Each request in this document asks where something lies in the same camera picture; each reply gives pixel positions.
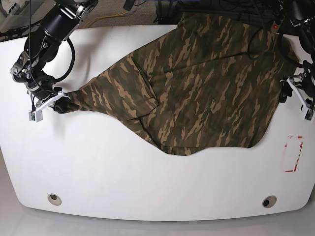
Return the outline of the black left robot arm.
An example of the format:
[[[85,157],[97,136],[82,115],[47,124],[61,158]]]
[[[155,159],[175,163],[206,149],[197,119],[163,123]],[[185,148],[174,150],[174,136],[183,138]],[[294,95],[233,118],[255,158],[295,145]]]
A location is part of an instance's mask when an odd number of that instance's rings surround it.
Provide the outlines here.
[[[299,41],[303,50],[315,59],[315,2],[313,0],[281,0],[279,1],[280,14],[298,31]],[[277,46],[282,57],[295,67],[304,71],[297,76],[288,76],[282,79],[282,90],[279,102],[285,103],[295,91],[300,96],[302,108],[313,112],[315,110],[315,63],[303,61],[299,63],[290,58],[283,51],[283,33],[279,33]]]

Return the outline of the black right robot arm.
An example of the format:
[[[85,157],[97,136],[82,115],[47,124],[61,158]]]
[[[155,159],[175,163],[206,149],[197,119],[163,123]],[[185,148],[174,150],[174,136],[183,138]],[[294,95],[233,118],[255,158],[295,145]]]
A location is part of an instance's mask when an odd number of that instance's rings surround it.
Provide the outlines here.
[[[41,20],[39,28],[29,32],[24,51],[10,73],[15,82],[26,86],[31,100],[38,99],[38,104],[31,104],[31,121],[41,121],[43,109],[54,107],[56,101],[66,96],[63,89],[55,84],[63,81],[74,67],[76,54],[69,36],[97,4],[96,0],[58,0]],[[71,61],[65,74],[56,79],[47,75],[43,68],[56,57],[59,46],[64,41],[70,46]]]

